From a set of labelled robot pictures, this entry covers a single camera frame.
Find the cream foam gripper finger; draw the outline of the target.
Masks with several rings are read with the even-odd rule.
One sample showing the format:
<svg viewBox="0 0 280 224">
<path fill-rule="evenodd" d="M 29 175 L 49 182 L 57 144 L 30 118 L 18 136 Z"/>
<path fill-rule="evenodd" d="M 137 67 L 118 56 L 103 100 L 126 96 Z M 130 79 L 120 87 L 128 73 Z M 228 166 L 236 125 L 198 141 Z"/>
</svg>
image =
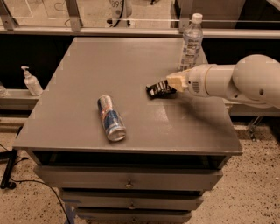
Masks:
<svg viewBox="0 0 280 224">
<path fill-rule="evenodd" d="M 187 75 L 190 69 L 172 73 L 166 76 L 168 85 L 179 92 L 184 92 L 188 89 Z"/>
</svg>

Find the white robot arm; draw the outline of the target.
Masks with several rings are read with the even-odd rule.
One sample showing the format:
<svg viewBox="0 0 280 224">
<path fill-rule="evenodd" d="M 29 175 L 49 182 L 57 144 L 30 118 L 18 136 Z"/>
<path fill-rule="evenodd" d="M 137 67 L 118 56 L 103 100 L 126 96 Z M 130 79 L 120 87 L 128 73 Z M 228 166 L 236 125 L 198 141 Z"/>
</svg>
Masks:
<svg viewBox="0 0 280 224">
<path fill-rule="evenodd" d="M 280 109 L 280 63 L 268 56 L 249 55 L 236 65 L 203 64 L 166 79 L 179 92 Z"/>
</svg>

